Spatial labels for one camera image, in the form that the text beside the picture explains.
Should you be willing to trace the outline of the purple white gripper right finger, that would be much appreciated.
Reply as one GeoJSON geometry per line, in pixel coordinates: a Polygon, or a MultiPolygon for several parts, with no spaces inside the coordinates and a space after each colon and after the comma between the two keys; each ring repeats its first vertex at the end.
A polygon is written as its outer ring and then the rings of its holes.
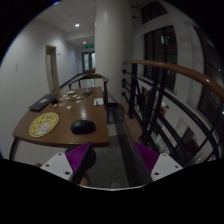
{"type": "Polygon", "coordinates": [[[167,153],[158,154],[146,146],[135,143],[140,158],[153,181],[157,181],[182,169],[167,153]]]}

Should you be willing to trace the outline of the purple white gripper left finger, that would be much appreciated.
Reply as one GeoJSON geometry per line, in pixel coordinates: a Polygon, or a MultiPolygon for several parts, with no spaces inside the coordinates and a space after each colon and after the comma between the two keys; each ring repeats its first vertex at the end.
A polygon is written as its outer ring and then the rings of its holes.
{"type": "Polygon", "coordinates": [[[93,147],[88,142],[67,152],[58,152],[41,166],[45,171],[72,182],[83,182],[93,166],[93,147]]]}

